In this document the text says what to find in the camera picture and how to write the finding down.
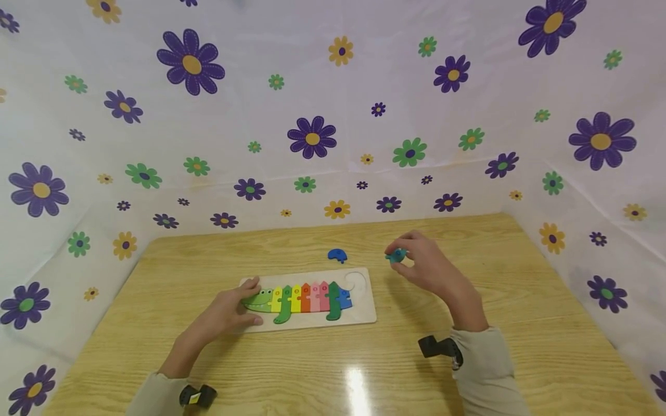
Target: sleeve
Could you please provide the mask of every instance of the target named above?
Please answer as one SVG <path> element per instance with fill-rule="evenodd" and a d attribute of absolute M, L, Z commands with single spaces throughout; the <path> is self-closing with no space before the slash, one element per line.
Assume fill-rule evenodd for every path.
<path fill-rule="evenodd" d="M 168 379 L 164 374 L 152 373 L 143 382 L 127 407 L 126 416 L 182 416 L 178 402 L 187 379 Z"/>
<path fill-rule="evenodd" d="M 509 349 L 498 328 L 453 330 L 463 362 L 454 371 L 466 416 L 529 416 L 513 378 Z"/>

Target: green flower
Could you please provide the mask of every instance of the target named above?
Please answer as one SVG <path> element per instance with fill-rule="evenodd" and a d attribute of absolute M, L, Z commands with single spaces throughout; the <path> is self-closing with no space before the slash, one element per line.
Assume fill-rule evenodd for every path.
<path fill-rule="evenodd" d="M 186 162 L 182 165 L 187 168 L 187 173 L 193 173 L 196 176 L 206 176 L 210 168 L 208 167 L 208 162 L 201 160 L 198 156 L 195 158 L 187 158 Z"/>
<path fill-rule="evenodd" d="M 412 141 L 405 140 L 402 142 L 402 148 L 398 147 L 393 150 L 393 153 L 397 155 L 393 158 L 393 161 L 400 162 L 401 168 L 404 168 L 407 164 L 410 166 L 416 166 L 419 160 L 426 157 L 424 150 L 427 147 L 428 145 L 421 143 L 421 139 L 418 137 Z"/>
<path fill-rule="evenodd" d="M 298 180 L 294 182 L 294 185 L 296 185 L 296 190 L 299 190 L 301 194 L 304 194 L 306 192 L 311 193 L 312 190 L 317 187 L 314 183 L 314 179 L 306 176 L 305 178 L 298 178 Z"/>
<path fill-rule="evenodd" d="M 550 118 L 550 111 L 548 110 L 541 109 L 537 111 L 537 113 L 534 115 L 534 121 L 538 122 L 544 122 L 549 118 Z"/>
<path fill-rule="evenodd" d="M 458 147 L 462 147 L 462 150 L 474 150 L 477 144 L 481 144 L 483 142 L 481 137 L 485 135 L 486 134 L 481 131 L 480 127 L 476 128 L 476 130 L 469 129 L 467 130 L 467 134 L 463 134 L 460 137 L 460 143 L 458 143 Z"/>
<path fill-rule="evenodd" d="M 284 78 L 280 74 L 271 75 L 268 80 L 268 86 L 272 87 L 275 91 L 281 90 L 284 87 Z"/>
<path fill-rule="evenodd" d="M 76 91 L 77 94 L 88 92 L 88 86 L 83 83 L 83 79 L 78 78 L 76 75 L 65 77 L 65 84 L 69 85 L 69 89 Z"/>
<path fill-rule="evenodd" d="M 418 52 L 421 54 L 421 58 L 432 55 L 437 49 L 435 45 L 437 45 L 437 41 L 434 37 L 424 37 L 423 42 L 418 44 Z"/>
<path fill-rule="evenodd" d="M 622 52 L 614 49 L 612 52 L 606 54 L 606 59 L 603 60 L 603 63 L 605 64 L 603 67 L 606 69 L 613 69 L 620 65 L 620 61 L 622 61 Z"/>
<path fill-rule="evenodd" d="M 153 168 L 148 169 L 143 163 L 139 163 L 136 166 L 128 164 L 125 173 L 132 176 L 132 182 L 142 184 L 146 189 L 150 189 L 151 186 L 158 189 L 160 182 L 162 182 L 162 178 L 157 176 L 157 171 Z"/>
<path fill-rule="evenodd" d="M 547 190 L 549 195 L 559 195 L 559 190 L 564 188 L 562 177 L 556 171 L 546 172 L 545 178 L 541 181 L 543 182 L 543 190 Z"/>
<path fill-rule="evenodd" d="M 74 254 L 74 257 L 85 256 L 86 250 L 90 250 L 90 237 L 82 232 L 74 232 L 72 238 L 67 240 L 69 243 L 69 252 Z"/>
<path fill-rule="evenodd" d="M 259 142 L 250 142 L 250 144 L 248 144 L 248 150 L 252 153 L 259 153 L 261 151 L 261 144 L 259 144 Z"/>

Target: flower-patterned backdrop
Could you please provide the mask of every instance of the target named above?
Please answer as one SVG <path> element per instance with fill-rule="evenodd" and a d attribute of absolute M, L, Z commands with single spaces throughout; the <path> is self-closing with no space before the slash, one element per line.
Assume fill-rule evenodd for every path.
<path fill-rule="evenodd" d="M 666 409 L 665 4 L 0 1 L 0 407 L 155 238 L 507 212 Z"/>

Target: wooden table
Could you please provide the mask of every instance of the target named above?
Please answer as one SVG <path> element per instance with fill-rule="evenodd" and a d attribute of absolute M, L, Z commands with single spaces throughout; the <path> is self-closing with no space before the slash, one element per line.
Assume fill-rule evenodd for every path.
<path fill-rule="evenodd" d="M 417 340 L 447 334 L 445 305 L 388 267 L 393 238 L 420 229 L 482 293 L 535 415 L 657 415 L 652 399 L 520 227 L 504 214 L 161 238 L 150 244 L 50 403 L 48 415 L 123 413 L 174 338 L 240 278 L 367 267 L 378 321 L 228 337 L 193 383 L 209 415 L 460 415 L 450 360 Z M 344 265 L 328 260 L 346 250 Z"/>

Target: pink puzzle piece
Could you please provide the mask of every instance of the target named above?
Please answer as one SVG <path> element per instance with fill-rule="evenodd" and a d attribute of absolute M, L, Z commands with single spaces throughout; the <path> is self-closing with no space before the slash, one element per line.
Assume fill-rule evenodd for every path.
<path fill-rule="evenodd" d="M 310 312 L 319 312 L 320 309 L 320 298 L 319 298 L 319 283 L 314 282 L 310 288 Z"/>
<path fill-rule="evenodd" d="M 330 302 L 328 297 L 328 283 L 322 282 L 319 286 L 319 310 L 321 312 L 327 312 L 331 310 Z"/>

